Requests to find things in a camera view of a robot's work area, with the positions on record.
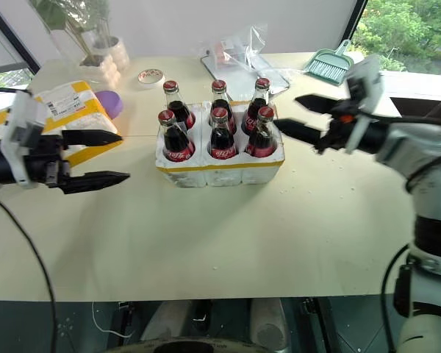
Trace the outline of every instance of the purple object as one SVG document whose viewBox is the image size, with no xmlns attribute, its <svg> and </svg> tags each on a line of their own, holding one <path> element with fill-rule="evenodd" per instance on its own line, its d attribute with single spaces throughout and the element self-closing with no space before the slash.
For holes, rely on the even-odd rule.
<svg viewBox="0 0 441 353">
<path fill-rule="evenodd" d="M 116 92 L 112 90 L 101 90 L 96 92 L 95 95 L 111 120 L 116 118 L 119 113 L 123 111 L 123 101 Z"/>
</svg>

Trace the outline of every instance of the coca-cola bottle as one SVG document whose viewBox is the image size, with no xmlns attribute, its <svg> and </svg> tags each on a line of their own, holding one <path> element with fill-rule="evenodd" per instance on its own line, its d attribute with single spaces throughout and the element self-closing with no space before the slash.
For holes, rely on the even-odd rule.
<svg viewBox="0 0 441 353">
<path fill-rule="evenodd" d="M 184 124 L 186 129 L 191 129 L 196 117 L 183 102 L 182 96 L 179 94 L 178 84 L 175 81 L 167 81 L 163 84 L 163 90 L 167 96 L 167 108 L 175 113 L 176 121 Z"/>
<path fill-rule="evenodd" d="M 250 134 L 245 152 L 258 158 L 267 157 L 275 152 L 277 145 L 271 132 L 273 117 L 273 108 L 269 106 L 258 110 L 257 126 Z"/>
<path fill-rule="evenodd" d="M 252 132 L 257 125 L 258 110 L 261 107 L 268 105 L 269 92 L 270 80 L 264 77 L 259 78 L 255 82 L 255 94 L 253 95 L 242 120 L 242 130 L 247 135 L 250 135 L 250 132 Z"/>
<path fill-rule="evenodd" d="M 212 133 L 209 153 L 218 160 L 226 160 L 237 154 L 234 136 L 227 125 L 229 113 L 225 108 L 215 108 L 212 113 Z"/>
<path fill-rule="evenodd" d="M 230 107 L 229 98 L 227 98 L 227 84 L 222 79 L 216 79 L 212 83 L 212 105 L 211 112 L 215 108 L 224 108 L 229 114 L 229 128 L 234 134 L 237 131 L 237 125 L 235 125 L 234 115 L 232 114 L 232 108 Z M 212 119 L 209 118 L 209 125 L 212 126 Z"/>
<path fill-rule="evenodd" d="M 193 156 L 195 147 L 186 132 L 176 122 L 175 114 L 171 110 L 163 110 L 159 114 L 159 122 L 163 131 L 165 157 L 172 162 L 189 160 Z"/>
</svg>

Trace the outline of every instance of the plant pot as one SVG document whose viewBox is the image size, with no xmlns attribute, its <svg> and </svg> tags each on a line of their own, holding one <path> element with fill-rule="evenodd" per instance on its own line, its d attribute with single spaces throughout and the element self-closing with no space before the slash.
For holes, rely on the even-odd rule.
<svg viewBox="0 0 441 353">
<path fill-rule="evenodd" d="M 114 90 L 121 78 L 121 74 L 109 54 L 93 55 L 93 58 L 86 57 L 80 62 L 78 69 L 82 78 L 94 90 L 107 88 Z"/>
<path fill-rule="evenodd" d="M 125 70 L 129 66 L 129 55 L 127 54 L 124 42 L 119 37 L 109 37 L 109 43 L 96 41 L 93 44 L 93 51 L 97 54 L 111 54 L 112 60 L 119 71 Z"/>
</svg>

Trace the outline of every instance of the yellow package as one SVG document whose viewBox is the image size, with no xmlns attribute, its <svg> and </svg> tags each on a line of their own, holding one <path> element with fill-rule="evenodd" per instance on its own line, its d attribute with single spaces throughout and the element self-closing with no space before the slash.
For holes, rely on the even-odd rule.
<svg viewBox="0 0 441 353">
<path fill-rule="evenodd" d="M 48 118 L 44 127 L 44 135 L 59 135 L 63 129 L 101 129 L 118 133 L 95 93 L 84 81 L 69 82 L 52 90 L 35 95 L 35 99 L 48 107 Z M 0 111 L 0 138 L 3 134 L 7 110 Z M 113 147 L 122 141 L 106 146 L 69 146 L 64 158 L 71 166 L 78 165 Z"/>
</svg>

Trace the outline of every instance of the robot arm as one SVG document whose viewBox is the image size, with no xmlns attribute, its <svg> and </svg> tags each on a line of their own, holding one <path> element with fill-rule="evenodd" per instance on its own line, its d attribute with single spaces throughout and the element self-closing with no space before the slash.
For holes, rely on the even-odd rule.
<svg viewBox="0 0 441 353">
<path fill-rule="evenodd" d="M 409 318 L 402 329 L 399 353 L 441 352 L 441 120 L 379 117 L 372 112 L 381 95 L 379 61 L 369 57 L 347 74 L 350 99 L 319 96 L 296 99 L 307 109 L 331 114 L 322 132 L 296 120 L 275 125 L 286 135 L 327 148 L 360 149 L 376 156 L 407 179 L 416 213 L 415 237 L 407 264 L 401 267 L 394 305 Z"/>
<path fill-rule="evenodd" d="M 42 135 L 47 116 L 44 104 L 29 92 L 17 91 L 0 140 L 0 187 L 17 183 L 34 188 L 42 183 L 64 193 L 100 190 L 118 184 L 129 174 L 97 171 L 72 177 L 62 151 L 71 145 L 103 146 L 122 140 L 104 130 L 63 130 L 62 135 Z"/>
</svg>

